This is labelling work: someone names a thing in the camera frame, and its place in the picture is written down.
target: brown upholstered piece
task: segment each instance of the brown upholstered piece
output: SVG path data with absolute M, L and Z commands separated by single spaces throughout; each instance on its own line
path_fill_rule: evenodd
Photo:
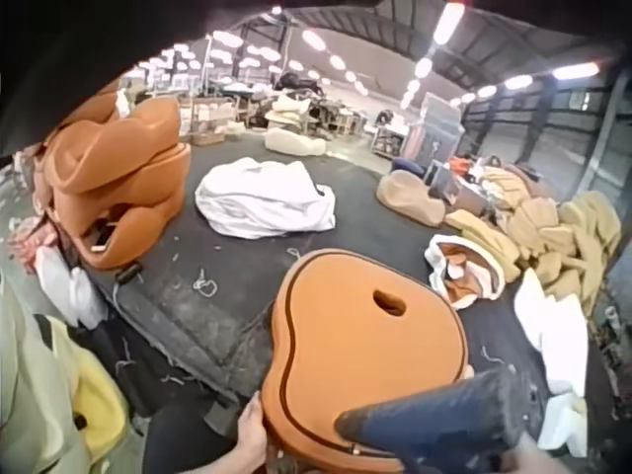
M 182 185 L 169 198 L 153 207 L 133 207 L 118 221 L 103 253 L 91 252 L 86 238 L 73 238 L 82 258 L 95 269 L 110 270 L 127 265 L 149 251 L 158 241 L 167 223 L 182 209 L 185 189 Z
M 87 193 L 54 191 L 55 209 L 72 237 L 85 234 L 105 211 L 116 204 L 153 206 L 182 187 L 191 165 L 188 145 L 177 144 L 157 155 L 136 173 Z
M 81 120 L 63 128 L 45 158 L 48 182 L 66 193 L 111 183 L 178 142 L 180 116 L 173 98 L 145 101 L 128 118 L 106 124 Z
M 334 421 L 453 383 L 467 364 L 463 329 L 443 298 L 342 250 L 312 252 L 291 267 L 272 324 L 266 417 L 285 449 L 332 472 L 401 472 L 388 453 L 357 446 L 353 454 Z

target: fluorescent light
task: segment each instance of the fluorescent light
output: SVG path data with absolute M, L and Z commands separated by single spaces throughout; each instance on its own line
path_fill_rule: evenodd
M 463 12 L 465 12 L 465 5 L 462 3 L 448 3 L 445 5 L 441 18 L 438 19 L 434 30 L 434 42 L 437 44 L 446 44 L 448 42 L 454 30 L 456 30 L 458 22 L 461 21 Z
M 217 59 L 231 59 L 232 54 L 228 51 L 224 51 L 223 49 L 212 49 L 209 53 L 210 57 L 215 57 Z
M 463 97 L 461 97 L 461 102 L 463 104 L 469 104 L 470 102 L 474 101 L 474 99 L 476 99 L 476 94 L 474 94 L 473 92 L 468 92 Z
M 236 37 L 232 33 L 228 32 L 213 32 L 213 37 L 219 42 L 227 45 L 228 47 L 239 47 L 244 43 L 241 38 Z
M 585 62 L 584 64 L 575 64 L 573 66 L 558 67 L 553 71 L 556 79 L 579 79 L 581 77 L 591 77 L 599 72 L 599 66 L 594 62 Z
M 422 83 L 419 82 L 417 79 L 413 79 L 411 82 L 408 83 L 408 90 L 410 92 L 417 92 L 419 91 L 419 88 L 422 86 Z
M 427 77 L 433 70 L 433 62 L 427 57 L 422 57 L 415 66 L 415 76 L 420 79 Z
M 280 59 L 280 54 L 277 51 L 267 46 L 260 48 L 259 54 L 263 57 L 263 59 L 270 62 L 276 62 Z
M 498 91 L 498 88 L 496 86 L 481 87 L 478 90 L 478 97 L 480 97 L 481 99 L 485 99 L 486 97 L 492 97 L 494 94 L 496 94 L 496 91 Z
M 299 72 L 305 69 L 300 62 L 295 61 L 294 59 L 290 60 L 287 63 L 287 65 L 289 66 L 290 69 L 294 69 L 295 71 L 299 71 Z
M 305 40 L 307 44 L 312 46 L 317 51 L 324 51 L 325 49 L 327 49 L 327 45 L 325 44 L 323 39 L 320 38 L 318 35 L 316 35 L 314 32 L 312 32 L 311 30 L 305 30 L 303 32 L 303 39 Z
M 515 76 L 505 81 L 505 87 L 510 91 L 529 87 L 533 83 L 533 78 L 529 75 Z
M 334 69 L 338 69 L 339 71 L 344 71 L 345 69 L 347 69 L 347 65 L 345 64 L 343 59 L 341 57 L 337 56 L 336 54 L 334 54 L 329 59 L 329 62 L 332 63 L 332 66 L 334 66 Z

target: steel beam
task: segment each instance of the steel beam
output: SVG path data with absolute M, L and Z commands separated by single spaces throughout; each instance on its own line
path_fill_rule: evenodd
M 321 12 L 321 11 L 325 11 L 327 9 L 323 9 L 323 8 L 319 8 L 319 9 L 313 9 L 313 8 L 303 8 L 303 9 L 299 9 L 296 13 L 295 16 L 297 16 L 298 18 L 300 18 L 301 13 L 308 13 L 308 14 L 312 14 L 314 12 Z M 382 32 L 382 27 L 383 26 L 387 26 L 389 28 L 394 28 L 397 29 L 400 33 L 402 33 L 403 35 L 413 35 L 415 38 L 419 38 L 421 40 L 421 42 L 423 44 L 427 44 L 428 46 L 430 46 L 432 44 L 432 37 L 423 34 L 420 31 L 414 30 L 411 27 L 409 27 L 408 25 L 404 25 L 402 23 L 398 23 L 395 22 L 393 20 L 391 20 L 390 18 L 386 18 L 386 17 L 382 17 L 381 15 L 374 13 L 368 13 L 367 11 L 364 10 L 353 10 L 352 11 L 353 15 L 358 17 L 358 18 L 365 18 L 367 21 L 372 21 L 375 22 L 378 26 L 378 30 L 380 31 L 380 45 L 394 51 L 397 52 L 401 55 L 403 55 L 404 57 L 409 57 L 414 61 L 417 61 L 419 59 L 419 57 L 411 57 L 411 55 L 409 55 L 407 53 L 407 51 L 402 51 L 402 50 L 398 50 L 396 48 L 394 48 L 393 46 L 388 45 L 385 40 L 384 40 L 384 34 Z M 353 36 L 353 34 L 351 34 L 351 32 L 349 32 L 348 30 L 345 29 L 339 29 L 334 27 L 333 25 L 330 25 L 329 27 L 327 26 L 320 26 L 320 28 L 325 28 L 326 30 L 332 30 L 338 33 L 342 33 L 345 35 L 350 35 Z M 476 61 L 474 61 L 472 58 L 467 57 L 465 55 L 463 55 L 460 52 L 454 51 L 452 49 L 450 49 L 447 46 L 440 46 L 439 50 L 443 51 L 445 54 L 447 54 L 448 56 L 450 56 L 453 60 L 458 61 L 458 65 L 461 69 L 463 70 L 467 70 L 469 69 L 469 72 L 473 72 L 476 74 L 476 76 L 478 76 L 478 79 L 481 82 L 487 82 L 487 83 L 491 83 L 491 84 L 496 84 L 496 82 L 498 82 L 498 78 L 495 77 L 492 73 L 490 73 L 489 71 L 485 70 L 484 68 L 481 67 L 480 64 L 478 64 Z
M 621 99 L 623 99 L 625 88 L 627 87 L 629 80 L 630 69 L 622 69 L 621 72 L 619 72 L 619 75 L 614 82 L 612 92 L 610 93 L 610 99 L 608 100 L 608 105 L 605 109 L 605 114 L 603 115 L 601 130 L 599 131 L 599 136 L 594 145 L 594 151 L 592 152 L 591 159 L 589 160 L 587 168 L 584 171 L 584 175 L 578 185 L 577 193 L 587 191 L 593 184 L 594 178 L 596 177 L 596 170 L 601 163 L 605 147 L 607 146 L 610 135 L 612 134 L 612 128 L 614 127 L 614 123 L 616 121 L 616 112 Z
M 395 13 L 395 0 L 391 0 L 391 18 L 393 19 L 393 22 L 399 23 L 397 21 L 397 14 Z M 396 28 L 393 28 L 393 45 L 395 46 L 395 49 L 399 50 L 399 46 L 397 45 L 397 29 Z
M 416 31 L 417 30 L 417 3 L 418 3 L 418 0 L 411 0 L 411 3 L 413 4 L 411 6 L 411 8 L 412 8 L 411 28 Z M 412 35 L 408 35 L 408 47 L 406 48 L 406 50 L 408 51 L 409 54 L 413 53 L 413 51 L 411 51 L 412 44 L 413 44 L 413 36 Z
M 518 156 L 516 163 L 525 163 L 531 158 L 531 153 L 535 149 L 537 141 L 540 139 L 542 131 L 546 125 L 551 108 L 553 107 L 553 101 L 557 94 L 557 82 L 552 77 L 545 77 L 542 79 L 542 90 L 540 91 L 540 97 L 538 98 L 537 105 L 535 106 L 535 112 L 531 116 L 531 122 L 526 130 L 526 139 L 522 144 L 522 150 Z

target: white fabric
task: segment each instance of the white fabric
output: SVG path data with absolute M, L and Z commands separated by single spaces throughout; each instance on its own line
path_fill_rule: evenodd
M 86 328 L 93 330 L 108 319 L 108 308 L 83 269 L 72 269 L 69 292 L 70 304 Z
M 574 393 L 552 397 L 546 404 L 544 423 L 537 446 L 544 450 L 559 449 L 567 444 L 575 457 L 588 455 L 588 417 L 577 410 L 584 401 Z
M 320 156 L 327 151 L 322 138 L 309 138 L 282 128 L 271 128 L 264 134 L 266 148 L 293 156 Z
M 496 259 L 490 254 L 487 250 L 482 248 L 480 245 L 475 244 L 474 242 L 464 239 L 463 237 L 459 237 L 456 235 L 436 235 L 431 240 L 426 252 L 424 253 L 426 260 L 431 264 L 434 271 L 430 275 L 430 283 L 431 287 L 434 291 L 438 292 L 441 296 L 443 296 L 446 300 L 449 301 L 447 288 L 445 287 L 445 283 L 443 279 L 445 278 L 445 274 L 448 271 L 448 263 L 445 255 L 441 251 L 439 244 L 455 244 L 460 245 L 462 247 L 466 247 L 470 250 L 473 250 L 477 254 L 479 254 L 485 261 L 489 264 L 490 268 L 496 273 L 498 277 L 499 285 L 497 288 L 493 288 L 492 285 L 492 276 L 490 272 L 479 266 L 473 262 L 467 262 L 465 264 L 466 272 L 471 273 L 476 279 L 483 290 L 482 297 L 485 299 L 498 299 L 500 295 L 503 293 L 505 289 L 505 273 L 503 269 L 496 261 Z M 455 269 L 449 270 L 449 275 L 453 278 L 458 277 L 458 273 L 455 272 Z M 474 301 L 476 301 L 477 296 L 475 294 L 468 294 L 459 299 L 458 301 L 452 301 L 452 307 L 454 309 L 463 309 L 470 306 Z
M 56 248 L 41 246 L 36 250 L 39 285 L 55 305 L 66 323 L 76 328 L 79 316 L 70 302 L 70 270 Z
M 216 166 L 197 187 L 196 205 L 213 230 L 244 239 L 336 226 L 334 192 L 315 185 L 299 161 Z
M 311 100 L 295 101 L 286 95 L 278 96 L 276 102 L 273 103 L 273 111 L 275 112 L 296 112 L 300 116 L 305 114 L 309 109 Z
M 555 301 L 545 297 L 532 269 L 524 273 L 513 301 L 515 315 L 531 344 L 542 352 L 549 390 L 584 397 L 589 335 L 575 294 Z

